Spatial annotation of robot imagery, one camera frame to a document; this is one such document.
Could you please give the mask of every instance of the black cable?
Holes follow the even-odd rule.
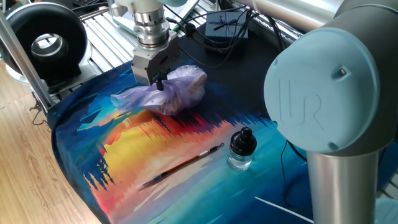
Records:
[[[178,18],[180,18],[181,21],[182,21],[183,23],[185,23],[185,24],[188,23],[187,20],[185,20],[184,18],[182,18],[178,13],[176,13],[175,11],[173,11],[171,8],[169,8],[169,7],[166,6],[166,5],[165,5],[165,7],[166,7],[171,13],[173,13],[173,14],[176,15]],[[248,11],[248,10],[249,10],[249,9],[246,9],[245,11],[243,11],[243,12],[239,15],[237,21],[239,21],[240,18],[241,18],[241,16],[242,16],[246,11]],[[179,27],[183,28],[183,24],[177,22],[175,19],[167,18],[167,20],[168,20],[169,22],[176,23]],[[238,27],[238,22],[235,24],[235,31],[234,31],[234,34],[236,34],[236,29],[237,29],[237,27]],[[204,39],[206,39],[207,41],[209,41],[209,42],[211,42],[211,43],[213,44],[213,47],[210,47],[210,46],[208,46],[208,45],[206,45],[206,44],[204,44],[204,43],[202,43],[202,42],[199,42],[199,41],[196,39],[196,41],[197,41],[199,44],[204,45],[204,46],[205,46],[207,49],[209,49],[209,50],[214,50],[214,51],[217,51],[217,52],[220,52],[220,53],[224,53],[224,52],[222,52],[221,50],[228,50],[228,49],[229,49],[229,48],[225,48],[225,49],[219,50],[220,48],[217,47],[215,44],[228,44],[228,43],[231,42],[230,40],[228,40],[228,41],[223,41],[223,42],[219,42],[219,41],[211,40],[210,38],[208,38],[206,35],[202,34],[201,32],[196,31],[196,33],[199,34],[199,35],[202,36]]]
[[[82,10],[89,10],[89,9],[96,9],[102,6],[108,6],[107,2],[102,2],[102,3],[96,3],[96,4],[90,4],[87,6],[80,6],[72,9],[72,12],[77,12],[77,11],[82,11]]]
[[[296,155],[299,156],[299,158],[301,158],[304,162],[307,162],[307,158],[305,158],[303,155],[301,155],[290,141],[287,141],[287,143],[293,149],[294,153],[296,153]]]
[[[377,165],[378,167],[380,167],[381,160],[383,159],[384,154],[386,153],[386,150],[387,150],[387,147],[385,147],[383,149],[383,151],[381,152],[381,156],[380,156],[380,159],[379,159],[379,164]]]
[[[209,13],[206,13],[206,14],[202,14],[202,15],[199,15],[199,16],[195,16],[195,17],[193,17],[193,18],[191,18],[191,19],[187,19],[186,22],[190,22],[190,21],[192,21],[192,20],[194,20],[194,19],[198,19],[198,18],[201,18],[201,17],[203,17],[203,16],[208,16],[208,15],[211,15],[211,14],[216,14],[216,13],[219,13],[219,12],[229,12],[229,11],[235,11],[235,10],[237,10],[237,9],[243,9],[243,8],[245,8],[245,6],[237,7],[237,8],[232,8],[232,9],[220,10],[220,11],[216,11],[216,12],[209,12]]]
[[[192,60],[198,62],[199,64],[201,64],[201,65],[203,65],[203,66],[206,66],[206,67],[212,68],[212,69],[219,68],[219,67],[221,67],[221,66],[229,59],[229,56],[231,56],[231,53],[232,53],[234,47],[242,40],[242,38],[243,38],[244,35],[246,34],[246,32],[247,32],[247,29],[246,29],[246,28],[247,28],[247,26],[248,26],[249,21],[251,21],[252,19],[254,19],[254,18],[257,17],[257,16],[259,16],[259,14],[255,14],[255,15],[251,16],[249,19],[246,20],[246,22],[245,22],[245,23],[243,24],[243,26],[241,27],[241,30],[239,31],[239,33],[238,33],[236,36],[234,36],[234,38],[232,39],[232,41],[229,43],[228,48],[230,48],[230,50],[229,50],[227,56],[225,57],[225,59],[224,59],[219,65],[216,65],[216,66],[206,65],[206,64],[204,64],[203,62],[200,62],[199,60],[197,60],[197,59],[195,59],[194,57],[192,57],[190,54],[188,54],[188,52],[186,52],[186,51],[185,51],[184,49],[182,49],[181,47],[180,47],[180,50],[181,50],[183,53],[185,53],[186,55],[188,55],[190,58],[192,58]]]
[[[37,116],[39,115],[40,112],[41,112],[41,111],[39,110],[39,111],[36,113],[35,117],[33,118],[32,124],[33,124],[33,125],[36,125],[36,126],[39,126],[39,125],[42,125],[42,124],[46,123],[46,124],[48,125],[49,123],[48,123],[46,120],[42,120],[41,123],[35,123],[35,120],[37,119]]]
[[[282,52],[284,50],[283,45],[282,45],[283,40],[282,40],[282,36],[280,34],[280,31],[279,31],[279,29],[278,29],[278,27],[276,25],[276,22],[271,16],[267,16],[266,15],[266,17],[267,17],[267,19],[269,21],[269,24],[271,24],[271,26],[272,26],[272,28],[274,30],[274,34],[275,34],[276,39],[278,41],[278,46],[280,48],[280,51]]]
[[[289,141],[286,140],[284,150],[282,150],[282,153],[280,154],[280,164],[282,165],[282,175],[283,175],[283,178],[284,178],[284,189],[285,189],[285,192],[284,192],[284,201],[285,201],[285,204],[286,204],[287,206],[289,206],[289,207],[292,207],[292,208],[297,208],[297,209],[304,210],[304,211],[312,211],[311,209],[308,209],[308,208],[302,208],[302,207],[293,206],[293,205],[291,205],[291,204],[289,204],[289,203],[287,202],[287,187],[286,187],[286,176],[285,176],[285,167],[284,167],[283,155],[284,155],[284,152],[285,152],[285,150],[286,150],[286,146],[287,146],[287,143],[288,143],[288,142],[289,142]]]

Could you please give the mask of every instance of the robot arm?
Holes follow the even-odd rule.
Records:
[[[115,0],[114,14],[124,14],[126,8],[135,20],[134,32],[139,45],[134,49],[132,70],[137,82],[160,84],[161,77],[178,59],[178,37],[165,20],[163,4],[181,6],[187,0]]]

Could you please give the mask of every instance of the glass bottle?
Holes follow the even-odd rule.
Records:
[[[242,128],[241,131],[232,135],[227,163],[236,171],[245,171],[249,168],[253,159],[257,140],[250,128]]]

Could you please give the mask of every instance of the purple plastic bag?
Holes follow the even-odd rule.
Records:
[[[176,115],[184,108],[199,104],[205,94],[206,73],[197,66],[184,65],[170,72],[162,81],[164,91],[156,84],[139,86],[112,95],[112,103],[119,111],[135,111],[144,108],[163,115]]]

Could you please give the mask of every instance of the colorful fabric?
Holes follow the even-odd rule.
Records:
[[[202,102],[177,116],[146,110],[121,114],[110,96],[134,86],[127,63],[90,80],[49,113],[58,163],[103,223],[308,223],[254,197],[312,219],[307,164],[287,148],[285,192],[280,164],[285,139],[266,112],[252,106],[264,103],[261,96],[248,101],[239,85],[210,79]],[[238,173],[226,156],[231,136],[243,126],[253,130],[257,149],[249,170]],[[136,189],[222,142],[226,146],[216,153],[159,184]],[[397,164],[385,160],[388,176]],[[291,205],[304,209],[288,207],[285,194]]]

